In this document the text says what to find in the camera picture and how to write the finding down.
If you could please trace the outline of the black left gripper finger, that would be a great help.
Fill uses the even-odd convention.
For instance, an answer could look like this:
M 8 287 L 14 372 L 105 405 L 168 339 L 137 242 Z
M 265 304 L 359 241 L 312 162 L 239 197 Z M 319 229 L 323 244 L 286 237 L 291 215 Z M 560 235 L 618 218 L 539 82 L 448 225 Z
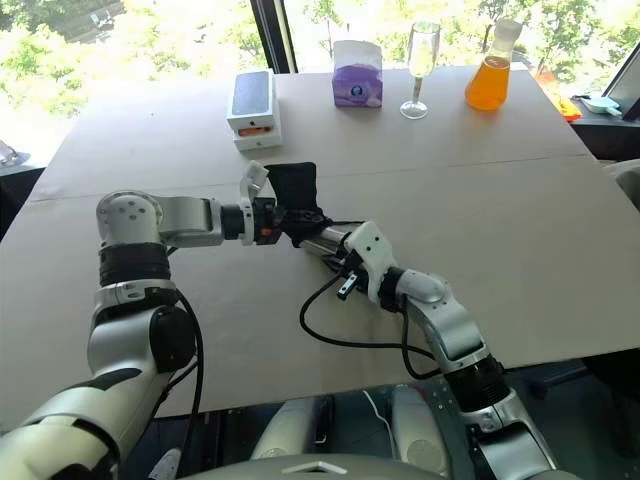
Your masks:
M 316 227 L 316 213 L 310 210 L 286 210 L 281 230 L 286 234 L 308 234 Z

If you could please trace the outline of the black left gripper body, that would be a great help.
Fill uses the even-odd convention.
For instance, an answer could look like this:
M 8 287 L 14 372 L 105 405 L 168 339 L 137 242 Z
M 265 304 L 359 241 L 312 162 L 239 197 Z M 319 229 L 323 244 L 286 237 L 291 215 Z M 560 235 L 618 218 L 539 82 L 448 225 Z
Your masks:
M 256 245 L 276 244 L 282 235 L 281 218 L 276 199 L 272 197 L 256 197 L 251 206 L 254 243 Z

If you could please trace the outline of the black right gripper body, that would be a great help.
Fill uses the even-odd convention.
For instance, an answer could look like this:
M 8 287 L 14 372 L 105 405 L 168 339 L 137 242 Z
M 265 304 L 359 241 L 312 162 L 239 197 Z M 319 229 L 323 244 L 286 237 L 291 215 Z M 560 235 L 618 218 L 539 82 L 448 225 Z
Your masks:
M 367 292 L 369 275 L 364 268 L 364 260 L 356 251 L 347 253 L 339 263 L 339 277 L 344 282 L 338 288 L 336 295 L 345 301 L 354 291 Z

